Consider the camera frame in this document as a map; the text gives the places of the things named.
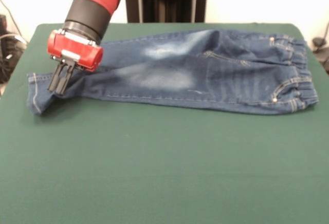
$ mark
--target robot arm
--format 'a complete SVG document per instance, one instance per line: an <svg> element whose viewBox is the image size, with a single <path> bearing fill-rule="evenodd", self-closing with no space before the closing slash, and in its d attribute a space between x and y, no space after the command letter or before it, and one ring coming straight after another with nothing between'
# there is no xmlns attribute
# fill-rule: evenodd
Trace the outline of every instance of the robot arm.
<svg viewBox="0 0 329 224"><path fill-rule="evenodd" d="M94 71L103 49L99 46L120 0L73 0L62 29L48 39L48 53L59 61L48 87L62 95L75 68ZM67 67L65 77L61 71Z"/></svg>

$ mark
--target jeans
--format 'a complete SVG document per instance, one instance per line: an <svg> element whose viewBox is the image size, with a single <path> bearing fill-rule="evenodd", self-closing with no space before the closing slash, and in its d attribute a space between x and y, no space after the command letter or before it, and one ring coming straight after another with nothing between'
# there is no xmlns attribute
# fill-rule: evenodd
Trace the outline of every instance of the jeans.
<svg viewBox="0 0 329 224"><path fill-rule="evenodd" d="M318 102L306 43L283 34L197 30L103 43L93 73L75 70L63 96L52 73L28 74L28 106L41 115L58 98L279 115Z"/></svg>

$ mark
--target green tablecloth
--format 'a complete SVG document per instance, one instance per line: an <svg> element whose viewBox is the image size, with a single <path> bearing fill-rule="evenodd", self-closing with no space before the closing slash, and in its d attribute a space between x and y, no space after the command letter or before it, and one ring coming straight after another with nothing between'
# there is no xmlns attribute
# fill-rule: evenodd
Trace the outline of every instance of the green tablecloth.
<svg viewBox="0 0 329 224"><path fill-rule="evenodd" d="M329 223L329 78L309 51L319 104L284 116L74 99L44 117L28 72L51 72L40 25L0 101L0 223ZM127 24L107 40L196 28L287 33L284 24Z"/></svg>

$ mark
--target denim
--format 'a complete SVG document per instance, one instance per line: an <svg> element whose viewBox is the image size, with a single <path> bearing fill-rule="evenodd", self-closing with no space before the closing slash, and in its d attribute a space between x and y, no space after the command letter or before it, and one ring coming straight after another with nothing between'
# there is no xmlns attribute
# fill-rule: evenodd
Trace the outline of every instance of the denim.
<svg viewBox="0 0 329 224"><path fill-rule="evenodd" d="M52 73L28 74L27 104L41 115L54 101L87 97L233 113L279 115L318 103L306 43L284 34L209 29L102 44L93 73L75 70L63 96Z"/></svg>

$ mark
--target white wall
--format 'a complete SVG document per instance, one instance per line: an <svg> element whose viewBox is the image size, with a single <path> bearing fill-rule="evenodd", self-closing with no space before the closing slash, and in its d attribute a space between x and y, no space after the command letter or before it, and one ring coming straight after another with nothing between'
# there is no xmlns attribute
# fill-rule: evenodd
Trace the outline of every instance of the white wall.
<svg viewBox="0 0 329 224"><path fill-rule="evenodd" d="M72 0L3 1L29 40L38 24L62 23ZM293 23L309 44L313 37L323 36L329 20L329 0L208 0L206 9L208 23ZM125 0L121 0L112 23L126 22Z"/></svg>

